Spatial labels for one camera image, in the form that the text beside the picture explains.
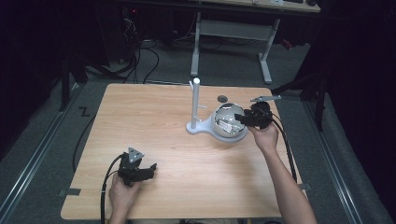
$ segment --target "forearm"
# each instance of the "forearm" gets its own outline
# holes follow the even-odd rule
[[[109,224],[125,224],[127,211],[117,210],[113,211],[110,217]]]
[[[309,201],[300,190],[282,160],[275,152],[264,154],[274,188],[280,213],[286,223],[317,223]]]

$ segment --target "hand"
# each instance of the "hand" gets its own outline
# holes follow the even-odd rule
[[[264,156],[276,153],[279,130],[273,123],[270,123],[267,128],[262,130],[258,130],[255,127],[247,128],[253,133],[254,141]]]
[[[118,174],[113,175],[113,182],[109,191],[111,205],[113,206],[110,223],[125,223],[141,185],[142,182],[136,182],[132,187],[125,186]]]

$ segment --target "wooden tabletop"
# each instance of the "wooden tabletop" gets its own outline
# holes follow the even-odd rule
[[[249,108],[252,98],[271,95],[265,88],[200,88],[198,116],[206,119],[225,95]],[[143,183],[129,218],[280,217],[265,159],[248,132],[227,144],[206,133],[191,135],[190,86],[110,84],[62,209],[65,219],[100,219],[101,187],[113,160],[133,147],[145,154],[140,168],[157,163],[153,179]],[[269,102],[278,114],[274,102]],[[289,167],[285,143],[277,143]],[[113,170],[119,168],[119,162]],[[298,182],[301,178],[296,167]],[[111,177],[107,191],[111,187]],[[111,205],[106,194],[106,217]]]
[[[283,5],[272,3],[271,0],[255,0],[256,4],[253,4],[252,0],[200,0],[201,2],[217,3],[217,4],[227,4],[236,5],[243,7],[266,7],[271,9],[281,9],[289,11],[299,11],[299,12],[314,12],[319,13],[320,7],[318,4],[311,7],[304,0],[302,3],[293,3],[284,1]]]

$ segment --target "white circular base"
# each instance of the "white circular base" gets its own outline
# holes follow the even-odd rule
[[[187,132],[189,132],[190,134],[210,133],[213,137],[219,139],[222,142],[226,142],[226,143],[239,142],[248,133],[248,129],[245,128],[244,130],[242,130],[242,132],[240,134],[238,134],[235,137],[223,137],[213,130],[211,122],[212,122],[211,117],[209,117],[208,119],[206,119],[204,121],[197,121],[196,127],[194,129],[191,127],[191,122],[189,122],[189,123],[187,123],[187,127],[186,127]]]

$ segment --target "white metal pole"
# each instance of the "white metal pole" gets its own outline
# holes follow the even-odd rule
[[[196,128],[197,110],[198,110],[198,98],[199,98],[199,84],[200,79],[196,77],[192,84],[192,113],[191,113],[191,128]]]

